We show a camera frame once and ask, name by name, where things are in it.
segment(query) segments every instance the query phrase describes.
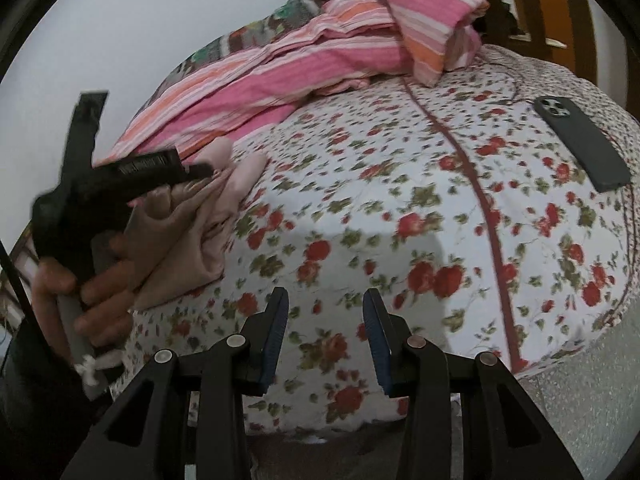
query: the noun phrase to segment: black smartphone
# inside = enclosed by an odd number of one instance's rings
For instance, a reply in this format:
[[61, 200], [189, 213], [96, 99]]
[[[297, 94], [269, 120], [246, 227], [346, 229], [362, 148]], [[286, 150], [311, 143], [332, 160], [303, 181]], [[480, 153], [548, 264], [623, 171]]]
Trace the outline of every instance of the black smartphone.
[[597, 192], [611, 191], [631, 182], [625, 161], [571, 99], [538, 97], [533, 107], [577, 159]]

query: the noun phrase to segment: metal screw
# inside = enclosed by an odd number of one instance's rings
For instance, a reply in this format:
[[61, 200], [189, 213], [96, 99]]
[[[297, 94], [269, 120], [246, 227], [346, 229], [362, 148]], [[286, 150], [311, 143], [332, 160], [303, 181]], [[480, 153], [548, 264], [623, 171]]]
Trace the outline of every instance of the metal screw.
[[174, 355], [171, 353], [171, 350], [167, 350], [166, 348], [164, 350], [158, 350], [156, 352], [156, 355], [154, 357], [154, 359], [156, 360], [156, 363], [168, 363], [171, 358]]
[[498, 364], [498, 358], [491, 352], [482, 352], [480, 354], [480, 362], [483, 365], [494, 366]]
[[409, 336], [406, 340], [406, 343], [411, 348], [424, 348], [425, 346], [427, 346], [427, 340], [423, 338], [421, 335]]
[[231, 348], [238, 348], [242, 346], [246, 342], [246, 339], [243, 335], [233, 334], [226, 338], [226, 344], [231, 346]]

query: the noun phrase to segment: pink striped fabric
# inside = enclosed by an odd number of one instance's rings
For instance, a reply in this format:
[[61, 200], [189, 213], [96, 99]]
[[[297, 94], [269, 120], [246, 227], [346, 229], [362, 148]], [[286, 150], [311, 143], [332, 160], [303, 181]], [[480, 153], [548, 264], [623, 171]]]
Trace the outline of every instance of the pink striped fabric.
[[248, 48], [167, 89], [135, 117], [108, 160], [176, 146], [184, 159], [213, 139], [283, 121], [313, 93], [413, 72], [432, 86], [480, 47], [470, 26], [485, 0], [332, 0], [307, 25]]

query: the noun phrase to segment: dark fabric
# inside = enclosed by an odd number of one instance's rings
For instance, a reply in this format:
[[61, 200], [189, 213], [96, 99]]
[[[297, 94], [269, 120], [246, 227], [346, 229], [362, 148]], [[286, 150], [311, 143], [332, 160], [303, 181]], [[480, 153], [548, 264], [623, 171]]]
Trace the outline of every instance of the dark fabric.
[[80, 377], [23, 322], [0, 377], [0, 478], [57, 479], [92, 421]]

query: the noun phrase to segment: human hand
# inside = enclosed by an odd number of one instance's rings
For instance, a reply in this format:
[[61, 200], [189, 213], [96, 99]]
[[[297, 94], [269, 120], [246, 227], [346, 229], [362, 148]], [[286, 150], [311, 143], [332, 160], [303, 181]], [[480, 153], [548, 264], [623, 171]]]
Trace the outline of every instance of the human hand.
[[[124, 236], [114, 236], [110, 247], [121, 260], [80, 288], [80, 298], [90, 309], [74, 321], [76, 333], [87, 337], [95, 347], [125, 340], [133, 327], [129, 309], [134, 294], [127, 288], [133, 263], [125, 259]], [[56, 297], [71, 294], [76, 288], [76, 277], [70, 270], [53, 258], [41, 259], [31, 289], [33, 312], [49, 346], [71, 365], [74, 363]]]

